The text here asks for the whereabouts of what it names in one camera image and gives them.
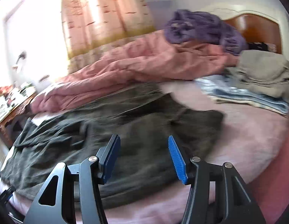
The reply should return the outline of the dark grey jeans pant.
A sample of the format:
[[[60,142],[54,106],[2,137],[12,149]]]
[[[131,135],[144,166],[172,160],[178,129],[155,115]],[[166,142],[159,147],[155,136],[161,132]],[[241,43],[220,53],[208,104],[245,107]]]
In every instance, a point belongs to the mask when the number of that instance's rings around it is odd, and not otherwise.
[[[0,177],[33,200],[59,162],[81,163],[117,134],[120,152],[111,178],[100,186],[104,208],[116,208],[177,181],[169,136],[189,155],[204,158],[219,138],[223,118],[219,111],[183,106],[155,84],[139,84],[40,125],[27,120]]]

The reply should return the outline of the pink bed sheet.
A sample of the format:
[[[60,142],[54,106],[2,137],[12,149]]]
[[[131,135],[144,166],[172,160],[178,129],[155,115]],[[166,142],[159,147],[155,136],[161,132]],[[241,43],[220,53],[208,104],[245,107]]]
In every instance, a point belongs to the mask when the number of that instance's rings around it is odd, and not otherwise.
[[[220,139],[207,156],[213,164],[232,163],[245,182],[258,177],[277,157],[289,132],[289,118],[243,104],[216,104],[194,81],[159,85],[177,102],[195,110],[224,113]],[[177,181],[142,200],[106,211],[109,223],[178,223],[189,188]]]

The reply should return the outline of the carved wooden desk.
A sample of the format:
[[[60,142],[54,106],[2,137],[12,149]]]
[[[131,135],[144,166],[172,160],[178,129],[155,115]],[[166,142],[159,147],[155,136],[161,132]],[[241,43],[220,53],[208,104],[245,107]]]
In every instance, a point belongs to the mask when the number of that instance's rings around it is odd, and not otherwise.
[[[11,124],[17,117],[32,114],[30,103],[36,96],[37,92],[35,91],[21,103],[17,104],[17,106],[13,107],[8,113],[4,115],[2,119],[0,119],[0,138],[9,149],[13,146],[14,142],[12,141],[10,134],[7,131],[7,126]]]

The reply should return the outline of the light blue folded blanket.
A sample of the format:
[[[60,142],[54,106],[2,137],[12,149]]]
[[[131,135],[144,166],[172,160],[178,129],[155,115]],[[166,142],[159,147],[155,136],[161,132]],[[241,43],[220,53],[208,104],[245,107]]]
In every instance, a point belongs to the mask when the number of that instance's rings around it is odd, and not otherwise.
[[[253,93],[246,89],[232,86],[231,79],[224,75],[211,75],[194,80],[203,93],[216,103],[236,103],[250,105],[278,113],[289,114],[289,104],[283,99]]]

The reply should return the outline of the desk clutter pile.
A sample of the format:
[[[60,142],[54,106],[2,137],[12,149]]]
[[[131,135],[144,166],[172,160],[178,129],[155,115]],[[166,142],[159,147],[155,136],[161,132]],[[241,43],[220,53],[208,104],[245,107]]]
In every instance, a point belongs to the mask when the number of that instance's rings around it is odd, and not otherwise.
[[[0,120],[36,92],[32,83],[23,83],[20,87],[13,85],[0,87]]]

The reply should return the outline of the pink quilted duvet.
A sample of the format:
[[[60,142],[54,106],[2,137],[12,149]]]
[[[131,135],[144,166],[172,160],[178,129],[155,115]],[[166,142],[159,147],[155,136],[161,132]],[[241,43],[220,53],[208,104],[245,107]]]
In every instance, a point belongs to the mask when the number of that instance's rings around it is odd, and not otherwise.
[[[198,41],[171,44],[159,30],[109,50],[91,65],[65,76],[30,103],[34,114],[74,109],[133,83],[193,80],[234,67],[238,57]]]

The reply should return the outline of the grey folded cloth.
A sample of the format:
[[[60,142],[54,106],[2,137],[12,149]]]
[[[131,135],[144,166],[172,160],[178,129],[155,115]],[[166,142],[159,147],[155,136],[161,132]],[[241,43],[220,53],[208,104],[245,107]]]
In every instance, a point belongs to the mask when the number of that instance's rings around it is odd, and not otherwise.
[[[242,51],[236,67],[226,68],[233,85],[289,103],[289,61],[281,54]]]

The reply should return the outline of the tree print curtain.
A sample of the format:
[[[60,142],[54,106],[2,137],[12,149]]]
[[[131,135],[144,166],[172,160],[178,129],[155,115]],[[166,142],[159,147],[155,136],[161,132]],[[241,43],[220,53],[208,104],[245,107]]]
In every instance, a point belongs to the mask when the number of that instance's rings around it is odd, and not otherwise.
[[[68,73],[155,30],[146,0],[62,0]]]

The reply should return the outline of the pile of dark clothes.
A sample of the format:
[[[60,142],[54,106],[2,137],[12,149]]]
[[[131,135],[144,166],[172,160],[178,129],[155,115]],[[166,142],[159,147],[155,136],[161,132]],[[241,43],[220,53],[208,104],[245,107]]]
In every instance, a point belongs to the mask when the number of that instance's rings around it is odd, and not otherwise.
[[[249,50],[258,50],[258,51],[266,51],[266,52],[277,52],[277,47],[273,43],[264,43],[264,42],[257,42],[257,43],[248,43]]]

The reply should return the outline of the purple fluffy garment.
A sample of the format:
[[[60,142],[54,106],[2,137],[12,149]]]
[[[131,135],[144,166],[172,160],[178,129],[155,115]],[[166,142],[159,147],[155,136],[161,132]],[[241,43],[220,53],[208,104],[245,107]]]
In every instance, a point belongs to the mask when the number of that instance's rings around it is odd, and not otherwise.
[[[179,9],[164,28],[164,36],[172,44],[196,40],[220,45],[225,52],[235,56],[248,49],[248,44],[238,30],[208,12]]]

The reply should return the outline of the white wooden headboard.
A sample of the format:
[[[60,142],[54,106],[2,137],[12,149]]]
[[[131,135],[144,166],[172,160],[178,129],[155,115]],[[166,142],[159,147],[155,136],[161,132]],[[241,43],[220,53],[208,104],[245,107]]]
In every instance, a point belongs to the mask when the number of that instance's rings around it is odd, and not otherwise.
[[[289,17],[282,9],[256,3],[213,3],[201,11],[218,16],[236,28],[248,43],[272,43],[289,61]]]

